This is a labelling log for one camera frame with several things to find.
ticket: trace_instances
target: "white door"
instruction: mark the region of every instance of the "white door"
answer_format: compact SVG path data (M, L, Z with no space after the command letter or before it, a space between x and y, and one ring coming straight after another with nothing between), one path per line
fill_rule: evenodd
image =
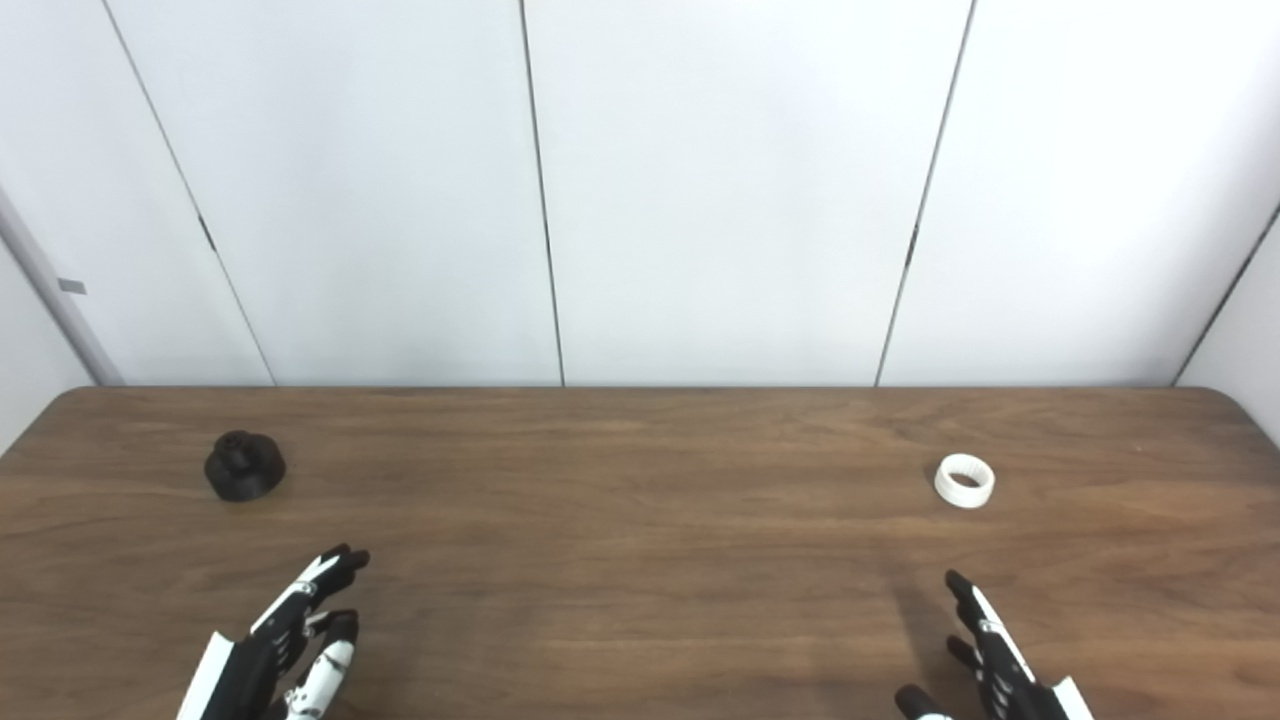
M0 232L105 383L271 382L100 3L0 0Z
M516 0L109 5L279 383L559 383Z
M968 0L526 12L568 384L870 384Z
M1167 384L1280 201L1280 3L980 0L884 384Z
M0 454L64 391L93 380L0 242Z

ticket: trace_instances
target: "black object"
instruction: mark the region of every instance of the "black object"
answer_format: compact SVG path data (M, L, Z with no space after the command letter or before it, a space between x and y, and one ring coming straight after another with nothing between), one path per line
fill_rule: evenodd
M280 484L284 456L268 436L232 430L214 443L214 451L205 460L205 477L225 501L255 500Z

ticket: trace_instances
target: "wooden table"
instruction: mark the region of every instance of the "wooden table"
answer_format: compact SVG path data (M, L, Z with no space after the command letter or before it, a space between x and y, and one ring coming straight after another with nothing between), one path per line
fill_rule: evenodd
M289 462L214 498L233 428ZM966 511L927 478L987 459ZM961 717L942 574L1098 720L1280 715L1280 454L1194 389L105 389L0 459L0 715L173 717L339 541L332 720Z

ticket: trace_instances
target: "black knob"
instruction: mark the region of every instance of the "black knob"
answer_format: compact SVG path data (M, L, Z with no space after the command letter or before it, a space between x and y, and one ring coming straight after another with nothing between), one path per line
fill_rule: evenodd
M284 478L284 456L268 436L232 430L214 443L205 460L205 477L225 501L255 500Z

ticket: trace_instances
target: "door hinge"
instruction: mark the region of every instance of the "door hinge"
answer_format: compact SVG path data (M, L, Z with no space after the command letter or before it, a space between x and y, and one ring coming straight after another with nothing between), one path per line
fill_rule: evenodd
M200 229L205 232L205 240L209 241L209 249L218 252L218 246L214 245L214 236L209 233L209 225L205 224L205 217L197 213L196 219L200 220Z

